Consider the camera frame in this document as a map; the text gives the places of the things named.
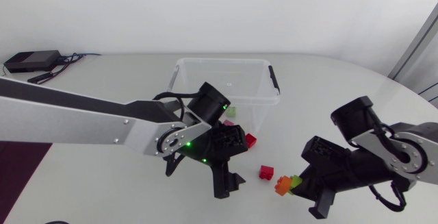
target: orange block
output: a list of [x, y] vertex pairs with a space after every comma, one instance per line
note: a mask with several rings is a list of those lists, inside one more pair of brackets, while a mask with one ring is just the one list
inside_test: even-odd
[[281, 196], [284, 196], [292, 185], [292, 179], [288, 176], [282, 176], [279, 180], [277, 180], [277, 184], [275, 186], [275, 192], [279, 193]]

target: black device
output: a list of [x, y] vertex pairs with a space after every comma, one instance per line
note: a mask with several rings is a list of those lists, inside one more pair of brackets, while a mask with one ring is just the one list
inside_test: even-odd
[[[337, 192], [368, 186], [374, 196], [394, 212], [404, 210], [403, 192], [417, 180], [438, 184], [435, 152], [438, 123], [409, 125], [382, 123], [368, 97], [360, 97], [338, 108], [331, 119], [354, 151], [314, 136], [302, 151], [309, 166], [291, 182], [289, 192], [315, 202], [309, 211], [317, 219], [329, 214]], [[399, 204], [383, 198], [374, 185], [391, 181]]]
[[[223, 199], [229, 197], [231, 191], [239, 190], [239, 184], [244, 183], [245, 180], [237, 173], [229, 172], [228, 161], [231, 156], [247, 151], [248, 145], [246, 144], [245, 132], [239, 125], [226, 126], [219, 121], [219, 118], [230, 105], [230, 101], [207, 82], [201, 86], [198, 93], [184, 95], [165, 92], [157, 95], [154, 100], [164, 97], [178, 98], [181, 107], [181, 98], [193, 97], [188, 104], [188, 108], [204, 122], [211, 125], [211, 129], [191, 141], [190, 146], [178, 149], [176, 152], [180, 153], [180, 156], [177, 159], [175, 159], [176, 152], [163, 158], [167, 161], [166, 175], [171, 176], [180, 161], [187, 156], [210, 166], [213, 173], [214, 197]], [[194, 125], [198, 122], [188, 113], [184, 116], [187, 117], [185, 122], [188, 124]], [[178, 130], [180, 128], [174, 128], [170, 132]], [[165, 137], [162, 136], [158, 140], [158, 151], [160, 151]], [[176, 142], [177, 140], [174, 140], [169, 143], [172, 145]]]
[[61, 56], [58, 50], [20, 52], [4, 63], [11, 73], [52, 71]]
[[[167, 97], [177, 100], [159, 101]], [[191, 99], [187, 106], [184, 98]], [[219, 121], [229, 105], [207, 82], [196, 93], [164, 92], [122, 104], [0, 78], [1, 118], [12, 126], [0, 126], [0, 140], [126, 145], [165, 159], [167, 176], [187, 156], [211, 167], [214, 197], [222, 199], [245, 182], [229, 172], [230, 157], [248, 150], [243, 129]], [[16, 124], [19, 133], [11, 132]]]

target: white wall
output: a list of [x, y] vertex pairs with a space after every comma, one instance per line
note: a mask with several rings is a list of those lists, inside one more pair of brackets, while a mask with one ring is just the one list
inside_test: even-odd
[[[426, 100], [438, 96], [438, 85], [426, 90], [438, 82], [438, 34], [432, 39], [421, 56], [410, 68], [410, 71], [400, 80], [400, 83], [410, 88]], [[438, 108], [438, 98], [431, 101]]]
[[0, 61], [61, 53], [296, 52], [388, 74], [438, 0], [0, 0]]

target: lego brick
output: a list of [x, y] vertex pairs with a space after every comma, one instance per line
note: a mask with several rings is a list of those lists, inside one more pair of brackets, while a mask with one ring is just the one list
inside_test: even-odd
[[290, 184], [290, 190], [288, 193], [293, 195], [292, 189], [299, 186], [302, 183], [302, 179], [297, 175], [291, 176], [290, 179], [292, 179], [292, 183]]
[[274, 175], [273, 167], [263, 166], [263, 165], [260, 167], [260, 172], [259, 172], [260, 179], [271, 180], [273, 175]]
[[257, 142], [257, 139], [251, 134], [247, 134], [245, 138], [246, 138], [246, 143], [248, 144], [248, 149], [254, 146], [255, 142]]
[[282, 176], [276, 182], [275, 192], [279, 193], [281, 196], [284, 196], [287, 192], [289, 192], [291, 185], [292, 179], [288, 176]]
[[228, 107], [225, 115], [229, 118], [235, 118], [235, 107]]
[[234, 123], [229, 121], [229, 120], [225, 120], [223, 124], [226, 126], [233, 126], [234, 125]]

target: red block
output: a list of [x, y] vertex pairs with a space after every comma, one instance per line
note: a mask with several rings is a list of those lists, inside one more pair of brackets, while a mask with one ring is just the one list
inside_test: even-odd
[[225, 120], [225, 121], [224, 121], [224, 125], [226, 125], [226, 126], [233, 126], [234, 123], [231, 122], [231, 121], [229, 121], [229, 120]]
[[274, 175], [274, 168], [270, 166], [263, 166], [263, 165], [260, 167], [260, 172], [259, 172], [260, 179], [271, 180], [273, 175]]
[[246, 137], [246, 143], [248, 144], [248, 149], [250, 149], [252, 146], [255, 145], [257, 139], [251, 134], [247, 134], [245, 137]]

